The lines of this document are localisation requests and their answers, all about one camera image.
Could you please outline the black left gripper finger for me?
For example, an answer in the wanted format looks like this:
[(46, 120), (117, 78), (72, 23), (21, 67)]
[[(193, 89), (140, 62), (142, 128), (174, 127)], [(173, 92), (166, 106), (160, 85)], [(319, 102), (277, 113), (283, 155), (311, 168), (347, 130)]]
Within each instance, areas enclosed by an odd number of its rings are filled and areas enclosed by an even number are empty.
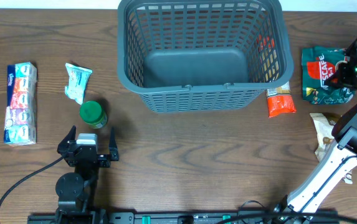
[(108, 145), (110, 154), (112, 156), (117, 156), (118, 155), (118, 147), (117, 147), (117, 143), (115, 140), (115, 131), (114, 128), (111, 129), (110, 131), (110, 140), (109, 140), (109, 145)]
[(76, 135), (76, 126), (73, 125), (69, 133), (66, 135), (66, 137), (64, 137), (63, 140), (61, 140), (60, 146), (69, 146), (69, 143), (71, 141), (75, 141), (75, 135)]

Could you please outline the green Nescafe coffee bag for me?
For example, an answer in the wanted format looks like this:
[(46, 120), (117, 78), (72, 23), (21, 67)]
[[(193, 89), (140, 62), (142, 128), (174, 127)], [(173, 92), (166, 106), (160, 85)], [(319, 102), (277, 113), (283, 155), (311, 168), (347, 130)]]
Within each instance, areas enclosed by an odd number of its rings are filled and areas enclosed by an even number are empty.
[(335, 88), (325, 84), (338, 70), (339, 65), (350, 59), (345, 49), (312, 47), (302, 50), (302, 96), (313, 105), (338, 105), (349, 102), (355, 91)]

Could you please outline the beige brown snack bag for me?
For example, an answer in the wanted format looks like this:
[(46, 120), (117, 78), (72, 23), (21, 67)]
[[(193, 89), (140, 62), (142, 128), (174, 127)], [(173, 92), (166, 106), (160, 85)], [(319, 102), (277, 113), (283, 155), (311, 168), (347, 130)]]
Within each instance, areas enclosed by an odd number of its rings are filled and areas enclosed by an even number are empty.
[(334, 140), (331, 132), (341, 116), (334, 113), (310, 113), (310, 116), (317, 132), (318, 147), (315, 150), (315, 155), (320, 162)]

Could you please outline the orange snack packet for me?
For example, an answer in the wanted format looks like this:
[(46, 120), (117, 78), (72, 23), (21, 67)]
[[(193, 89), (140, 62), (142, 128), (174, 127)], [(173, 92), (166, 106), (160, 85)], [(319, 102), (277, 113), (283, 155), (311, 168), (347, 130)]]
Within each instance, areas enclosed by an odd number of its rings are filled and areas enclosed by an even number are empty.
[[(275, 50), (275, 42), (269, 36), (262, 37), (259, 35), (257, 44), (259, 45), (259, 52), (264, 49)], [(297, 112), (295, 103), (292, 98), (289, 82), (277, 88), (267, 89), (266, 97), (269, 118), (273, 118), (284, 113)]]

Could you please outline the teal white wipes packet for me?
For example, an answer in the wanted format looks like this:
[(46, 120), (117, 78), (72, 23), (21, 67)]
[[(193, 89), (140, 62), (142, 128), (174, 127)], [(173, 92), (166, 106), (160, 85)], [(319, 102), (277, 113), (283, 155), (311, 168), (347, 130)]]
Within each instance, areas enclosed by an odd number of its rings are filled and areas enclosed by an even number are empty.
[(65, 67), (69, 75), (69, 83), (65, 86), (65, 94), (68, 98), (81, 105), (84, 101), (88, 79), (93, 71), (70, 63), (66, 63)]

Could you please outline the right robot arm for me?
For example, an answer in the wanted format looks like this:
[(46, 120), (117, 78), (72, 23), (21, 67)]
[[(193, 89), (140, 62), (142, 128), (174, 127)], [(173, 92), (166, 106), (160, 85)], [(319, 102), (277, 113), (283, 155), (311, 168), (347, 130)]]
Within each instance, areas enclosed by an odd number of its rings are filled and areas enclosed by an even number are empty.
[[(344, 60), (334, 73), (320, 70), (321, 85), (357, 90), (357, 44), (344, 51)], [(271, 223), (310, 223), (323, 199), (350, 170), (357, 166), (357, 104), (346, 112), (332, 130), (327, 154), (307, 180), (275, 208)]]

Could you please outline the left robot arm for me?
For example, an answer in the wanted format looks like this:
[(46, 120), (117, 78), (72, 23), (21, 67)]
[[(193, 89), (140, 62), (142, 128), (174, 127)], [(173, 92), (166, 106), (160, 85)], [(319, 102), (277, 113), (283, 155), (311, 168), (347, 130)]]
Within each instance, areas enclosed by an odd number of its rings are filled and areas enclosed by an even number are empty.
[(61, 176), (55, 185), (59, 197), (55, 222), (108, 223), (106, 210), (94, 207), (93, 203), (99, 169), (109, 168), (111, 162), (119, 160), (114, 129), (110, 131), (107, 154), (98, 153), (96, 134), (76, 135), (75, 126), (61, 140), (57, 152), (74, 171)]

